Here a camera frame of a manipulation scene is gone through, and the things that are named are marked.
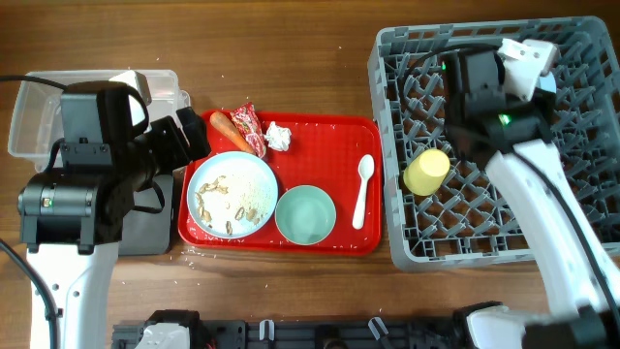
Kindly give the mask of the yellow plastic cup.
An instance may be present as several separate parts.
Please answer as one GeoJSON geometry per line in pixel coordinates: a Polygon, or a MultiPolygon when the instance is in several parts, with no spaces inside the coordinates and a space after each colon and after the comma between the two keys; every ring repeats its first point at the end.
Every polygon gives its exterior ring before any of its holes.
{"type": "Polygon", "coordinates": [[[427,149],[406,168],[403,181],[413,194],[429,196],[440,188],[449,169],[450,159],[445,152],[427,149]]]}

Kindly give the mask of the black plastic bin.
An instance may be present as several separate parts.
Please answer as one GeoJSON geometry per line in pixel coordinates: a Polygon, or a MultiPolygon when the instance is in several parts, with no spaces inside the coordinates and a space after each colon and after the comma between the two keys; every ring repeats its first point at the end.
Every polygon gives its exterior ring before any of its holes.
{"type": "Polygon", "coordinates": [[[159,174],[154,182],[162,189],[165,206],[160,213],[130,211],[123,221],[119,256],[165,254],[171,243],[171,224],[174,216],[174,178],[172,173],[159,174]]]}

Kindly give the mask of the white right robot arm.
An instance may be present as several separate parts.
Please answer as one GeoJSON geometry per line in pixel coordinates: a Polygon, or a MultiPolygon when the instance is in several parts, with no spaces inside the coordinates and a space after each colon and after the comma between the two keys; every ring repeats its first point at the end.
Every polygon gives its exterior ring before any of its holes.
{"type": "Polygon", "coordinates": [[[443,124],[461,157],[507,202],[542,275],[550,316],[488,304],[455,317],[476,348],[615,348],[619,269],[568,183],[549,126],[556,100],[552,43],[505,40],[433,51],[448,97],[443,124]]]}

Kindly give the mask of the orange carrot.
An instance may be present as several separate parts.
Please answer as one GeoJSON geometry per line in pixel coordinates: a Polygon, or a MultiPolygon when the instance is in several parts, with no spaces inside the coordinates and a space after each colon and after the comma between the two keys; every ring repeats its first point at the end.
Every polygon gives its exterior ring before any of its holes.
{"type": "Polygon", "coordinates": [[[209,122],[213,128],[219,131],[241,151],[254,154],[252,146],[245,141],[232,121],[220,111],[215,111],[209,116],[209,122]]]}

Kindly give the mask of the red snack wrapper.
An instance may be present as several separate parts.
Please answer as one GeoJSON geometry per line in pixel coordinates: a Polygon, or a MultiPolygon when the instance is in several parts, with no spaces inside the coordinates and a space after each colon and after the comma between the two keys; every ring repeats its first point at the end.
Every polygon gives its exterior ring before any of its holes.
{"type": "Polygon", "coordinates": [[[254,104],[248,102],[231,112],[232,123],[244,140],[252,147],[259,158],[266,155],[266,145],[261,122],[256,114],[254,104]]]}

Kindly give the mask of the grey dishwasher rack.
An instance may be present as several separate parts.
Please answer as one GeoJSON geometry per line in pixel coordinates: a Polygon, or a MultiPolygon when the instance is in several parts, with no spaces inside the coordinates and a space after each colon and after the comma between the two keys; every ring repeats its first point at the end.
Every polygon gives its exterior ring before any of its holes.
{"type": "Polygon", "coordinates": [[[481,267],[532,255],[500,193],[474,163],[453,160],[442,186],[412,194],[405,168],[424,150],[451,153],[440,123],[443,81],[433,54],[465,43],[550,41],[558,91],[551,130],[569,184],[610,255],[619,252],[619,62],[595,16],[388,27],[368,59],[384,164],[390,255],[404,271],[481,267]]]}

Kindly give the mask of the red plastic tray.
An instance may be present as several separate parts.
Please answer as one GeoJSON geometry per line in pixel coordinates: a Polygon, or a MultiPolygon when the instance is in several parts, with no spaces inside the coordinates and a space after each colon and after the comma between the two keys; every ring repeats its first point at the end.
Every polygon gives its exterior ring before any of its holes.
{"type": "Polygon", "coordinates": [[[198,160],[185,168],[182,198],[178,209],[177,231],[187,243],[201,248],[230,248],[256,251],[307,252],[330,255],[362,256],[371,253],[382,235],[382,150],[377,125],[363,117],[260,111],[258,118],[267,128],[271,122],[292,131],[292,143],[286,152],[270,149],[266,163],[273,170],[284,193],[298,185],[317,186],[335,203],[336,221],[330,235],[309,246],[286,240],[275,221],[247,238],[217,238],[199,227],[191,217],[188,191],[192,176],[202,165],[198,160]],[[364,225],[353,227],[360,178],[358,163],[369,154],[375,161],[368,182],[364,225]]]}

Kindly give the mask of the white plastic spoon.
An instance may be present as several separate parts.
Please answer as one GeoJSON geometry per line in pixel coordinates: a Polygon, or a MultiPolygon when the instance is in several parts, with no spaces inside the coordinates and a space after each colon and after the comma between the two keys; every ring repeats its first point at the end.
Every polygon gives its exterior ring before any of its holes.
{"type": "Polygon", "coordinates": [[[360,186],[356,198],[356,206],[352,220],[352,226],[356,230],[360,230],[364,225],[365,205],[368,181],[372,177],[375,170],[374,158],[371,154],[362,156],[358,163],[357,172],[360,178],[360,186]]]}

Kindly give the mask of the crumpled white tissue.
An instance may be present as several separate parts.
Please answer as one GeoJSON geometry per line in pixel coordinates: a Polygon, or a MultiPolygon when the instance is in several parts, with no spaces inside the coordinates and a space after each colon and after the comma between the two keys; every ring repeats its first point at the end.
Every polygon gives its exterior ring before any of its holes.
{"type": "Polygon", "coordinates": [[[280,127],[271,121],[263,135],[267,146],[275,151],[288,151],[291,144],[292,132],[289,128],[280,127]]]}

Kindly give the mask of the green bowl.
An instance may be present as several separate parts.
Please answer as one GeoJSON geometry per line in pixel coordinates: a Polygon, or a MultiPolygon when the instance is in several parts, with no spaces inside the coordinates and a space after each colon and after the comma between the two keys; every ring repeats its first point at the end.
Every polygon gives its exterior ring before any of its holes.
{"type": "Polygon", "coordinates": [[[336,207],[328,193],[312,185],[299,185],[279,199],[275,224],[280,234],[296,245],[309,246],[325,240],[336,223],[336,207]]]}

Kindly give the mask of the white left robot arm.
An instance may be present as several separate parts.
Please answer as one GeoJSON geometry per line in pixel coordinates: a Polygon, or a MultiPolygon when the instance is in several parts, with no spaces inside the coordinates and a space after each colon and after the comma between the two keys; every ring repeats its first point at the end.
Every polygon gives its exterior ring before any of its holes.
{"type": "Polygon", "coordinates": [[[135,193],[157,189],[156,175],[188,165],[191,145],[169,116],[135,123],[136,89],[120,81],[65,85],[60,107],[64,135],[50,161],[18,196],[21,261],[32,287],[30,347],[101,348],[106,340],[109,285],[123,221],[139,206],[135,193]]]}

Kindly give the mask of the blue plate with rice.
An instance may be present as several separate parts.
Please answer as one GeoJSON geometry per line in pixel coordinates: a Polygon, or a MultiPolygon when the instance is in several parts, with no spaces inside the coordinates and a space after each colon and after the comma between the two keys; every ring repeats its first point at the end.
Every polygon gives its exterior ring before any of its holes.
{"type": "Polygon", "coordinates": [[[273,170],[255,155],[228,151],[196,166],[186,205],[197,229],[210,238],[247,238],[270,219],[279,196],[273,170]]]}

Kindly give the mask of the clear plastic bin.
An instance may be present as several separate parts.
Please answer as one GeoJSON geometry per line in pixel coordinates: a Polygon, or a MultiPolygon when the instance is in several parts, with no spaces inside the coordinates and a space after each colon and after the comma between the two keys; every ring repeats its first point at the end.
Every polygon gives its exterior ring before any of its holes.
{"type": "MultiPolygon", "coordinates": [[[[65,85],[90,80],[108,80],[121,75],[121,70],[75,70],[34,72],[34,77],[50,79],[65,85]]],[[[170,115],[191,105],[190,95],[179,87],[178,76],[172,70],[141,70],[145,76],[151,103],[149,119],[170,115]]],[[[18,91],[8,151],[15,158],[22,158],[42,171],[48,162],[52,144],[63,136],[60,111],[61,91],[47,85],[24,82],[18,91]]]]}

